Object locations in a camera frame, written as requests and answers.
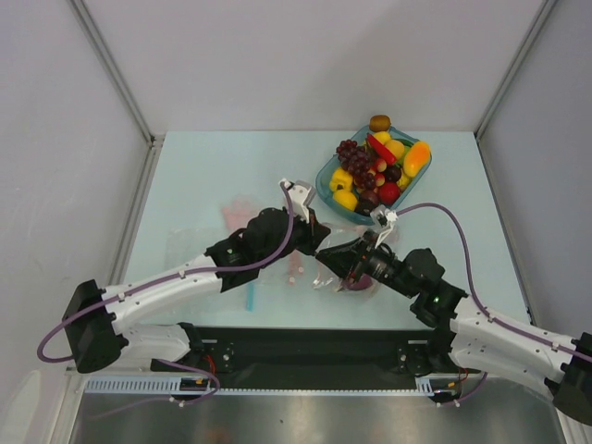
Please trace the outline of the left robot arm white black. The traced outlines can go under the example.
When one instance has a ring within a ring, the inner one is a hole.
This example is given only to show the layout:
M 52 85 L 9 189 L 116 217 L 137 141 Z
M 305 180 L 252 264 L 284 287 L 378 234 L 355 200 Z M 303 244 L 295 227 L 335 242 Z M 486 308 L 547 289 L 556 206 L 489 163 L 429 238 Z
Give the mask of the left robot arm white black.
M 62 318 L 76 369 L 90 374 L 121 358 L 165 360 L 195 369 L 204 348 L 194 327 L 140 322 L 194 296 L 254 281 L 262 269 L 294 251 L 312 256 L 330 232 L 314 214 L 303 218 L 266 208 L 186 265 L 131 284 L 101 288 L 93 279 L 80 283 Z

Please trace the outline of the clear zip bag pink zipper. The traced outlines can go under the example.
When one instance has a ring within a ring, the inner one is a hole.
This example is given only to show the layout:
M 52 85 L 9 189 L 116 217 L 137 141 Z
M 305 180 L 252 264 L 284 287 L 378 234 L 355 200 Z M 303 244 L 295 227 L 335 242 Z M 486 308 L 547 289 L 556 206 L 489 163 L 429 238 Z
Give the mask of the clear zip bag pink zipper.
M 396 222 L 395 215 L 380 214 L 375 226 L 358 227 L 354 239 L 337 243 L 334 235 L 345 234 L 345 229 L 311 219 L 297 222 L 290 239 L 296 251 L 316 262 L 315 290 L 371 291 L 378 283 L 389 284 L 401 268 L 389 246 Z

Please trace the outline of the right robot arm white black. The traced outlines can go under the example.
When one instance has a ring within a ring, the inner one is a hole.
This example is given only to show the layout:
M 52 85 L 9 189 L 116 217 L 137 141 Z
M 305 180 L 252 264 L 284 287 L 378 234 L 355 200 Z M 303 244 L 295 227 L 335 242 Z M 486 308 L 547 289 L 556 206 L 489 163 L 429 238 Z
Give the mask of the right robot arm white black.
M 453 286 L 428 249 L 400 260 L 365 239 L 324 249 L 316 260 L 345 281 L 367 275 L 412 299 L 411 312 L 433 328 L 426 348 L 438 371 L 454 365 L 500 376 L 552 401 L 584 425 L 591 423 L 591 336 L 579 338 L 518 322 L 487 308 L 473 294 Z

